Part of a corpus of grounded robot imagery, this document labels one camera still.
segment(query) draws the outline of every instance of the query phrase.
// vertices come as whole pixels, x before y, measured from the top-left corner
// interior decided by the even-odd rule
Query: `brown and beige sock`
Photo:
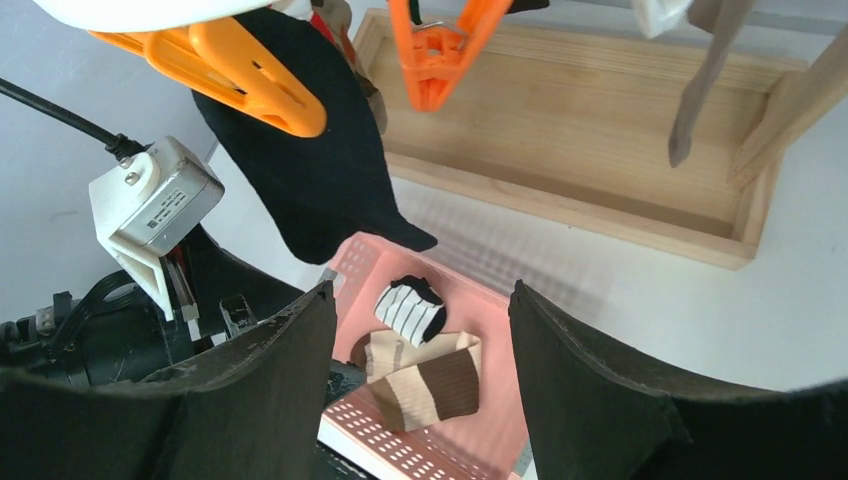
[[[407,432],[480,407],[482,344],[474,335],[436,335],[420,348],[393,330],[362,337],[351,351],[365,368],[384,426]]]

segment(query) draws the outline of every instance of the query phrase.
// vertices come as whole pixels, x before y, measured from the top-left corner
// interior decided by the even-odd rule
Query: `plastic clip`
[[[495,32],[512,0],[469,0],[456,25],[432,22],[415,27],[409,0],[389,0],[392,30],[409,101],[416,110],[434,112]]]
[[[157,32],[91,34],[284,132],[316,137],[326,127],[321,101],[232,17]]]

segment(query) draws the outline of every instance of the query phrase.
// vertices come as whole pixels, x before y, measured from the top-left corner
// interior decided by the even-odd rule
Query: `wooden tray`
[[[731,55],[672,169],[701,49],[501,25],[444,108],[422,113],[386,12],[367,13],[355,46],[385,97],[393,175],[726,268],[756,255],[780,162],[742,189],[731,159],[803,62]]]

